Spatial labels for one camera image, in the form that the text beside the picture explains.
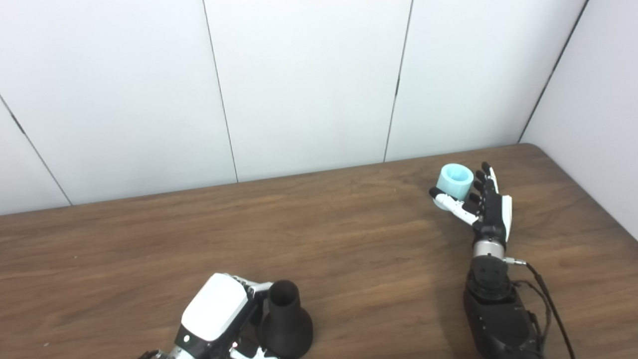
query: black fingertip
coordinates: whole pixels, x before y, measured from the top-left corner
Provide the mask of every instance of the black fingertip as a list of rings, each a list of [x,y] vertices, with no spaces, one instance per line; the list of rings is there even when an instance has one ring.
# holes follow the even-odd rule
[[[437,195],[444,194],[445,192],[443,192],[443,190],[441,190],[440,188],[432,187],[430,188],[429,193],[432,198],[436,198]]]
[[[486,177],[485,173],[483,173],[483,171],[481,171],[481,170],[477,170],[476,175],[477,175],[478,180],[483,182],[483,183],[485,183],[485,181],[487,180],[487,177]]]
[[[474,203],[479,203],[480,202],[480,196],[477,195],[476,193],[470,193],[470,201],[472,201]]]
[[[483,168],[483,171],[488,174],[489,174],[490,168],[492,168],[492,166],[490,166],[489,163],[487,162],[483,162],[480,166],[481,168]]]

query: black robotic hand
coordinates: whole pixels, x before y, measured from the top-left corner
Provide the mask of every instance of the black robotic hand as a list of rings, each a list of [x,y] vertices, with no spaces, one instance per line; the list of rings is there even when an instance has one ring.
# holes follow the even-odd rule
[[[472,226],[476,233],[475,243],[495,241],[505,249],[512,226],[512,198],[499,193],[496,174],[487,162],[483,162],[481,168],[483,171],[476,171],[478,180],[474,181],[474,188],[479,194],[470,193],[467,202],[436,187],[431,188],[429,193],[435,201]]]

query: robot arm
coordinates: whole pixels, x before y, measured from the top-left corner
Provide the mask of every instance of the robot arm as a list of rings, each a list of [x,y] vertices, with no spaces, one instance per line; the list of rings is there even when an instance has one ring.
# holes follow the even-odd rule
[[[466,279],[463,303],[479,353],[485,359],[542,357],[536,317],[524,309],[507,275],[505,249],[512,227],[512,198],[501,195],[494,169],[487,163],[477,171],[468,202],[439,188],[430,195],[463,222],[472,226],[474,256]]]

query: white casing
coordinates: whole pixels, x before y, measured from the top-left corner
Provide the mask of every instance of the white casing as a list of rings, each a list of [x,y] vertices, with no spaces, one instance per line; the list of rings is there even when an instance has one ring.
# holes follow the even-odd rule
[[[503,196],[503,204],[501,205],[503,210],[503,224],[505,224],[505,243],[510,239],[510,231],[512,230],[512,197],[509,195]]]
[[[215,273],[182,315],[182,325],[208,342],[223,334],[248,302],[246,290],[233,277]]]
[[[463,202],[455,200],[448,194],[438,194],[434,200],[439,202],[443,207],[452,212],[452,214],[459,217],[463,222],[469,225],[472,225],[472,223],[479,220],[478,216],[463,209]]]

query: black bottle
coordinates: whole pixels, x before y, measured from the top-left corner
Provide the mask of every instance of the black bottle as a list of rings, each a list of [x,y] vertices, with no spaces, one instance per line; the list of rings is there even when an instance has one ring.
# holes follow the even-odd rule
[[[313,343],[313,321],[301,307],[299,289],[289,280],[275,282],[268,292],[269,313],[257,330],[263,346],[282,359],[299,359]]]

